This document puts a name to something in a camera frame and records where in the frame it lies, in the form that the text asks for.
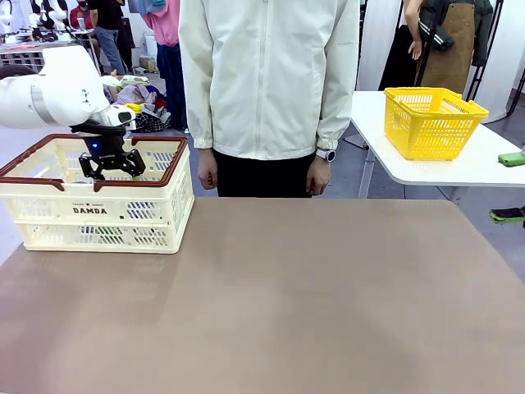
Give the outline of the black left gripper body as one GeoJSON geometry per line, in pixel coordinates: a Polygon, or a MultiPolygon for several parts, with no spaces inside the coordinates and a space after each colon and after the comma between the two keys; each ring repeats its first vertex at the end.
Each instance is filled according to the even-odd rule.
{"type": "Polygon", "coordinates": [[[106,158],[124,158],[126,152],[123,149],[124,131],[110,132],[106,134],[82,133],[81,137],[87,151],[81,154],[82,158],[88,160],[100,160],[106,158]]]}

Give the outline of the person's right hand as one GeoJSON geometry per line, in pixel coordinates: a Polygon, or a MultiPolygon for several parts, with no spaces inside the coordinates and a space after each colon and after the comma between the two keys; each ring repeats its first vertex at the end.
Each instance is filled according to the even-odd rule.
{"type": "Polygon", "coordinates": [[[217,161],[212,149],[199,150],[199,180],[205,190],[217,187],[217,161]]]}

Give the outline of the person's left hand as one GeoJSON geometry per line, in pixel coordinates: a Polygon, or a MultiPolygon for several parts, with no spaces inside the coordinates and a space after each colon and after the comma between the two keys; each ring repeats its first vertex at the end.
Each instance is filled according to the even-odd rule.
{"type": "Polygon", "coordinates": [[[331,180],[331,164],[315,157],[307,173],[306,191],[311,196],[322,195],[331,180]]]}

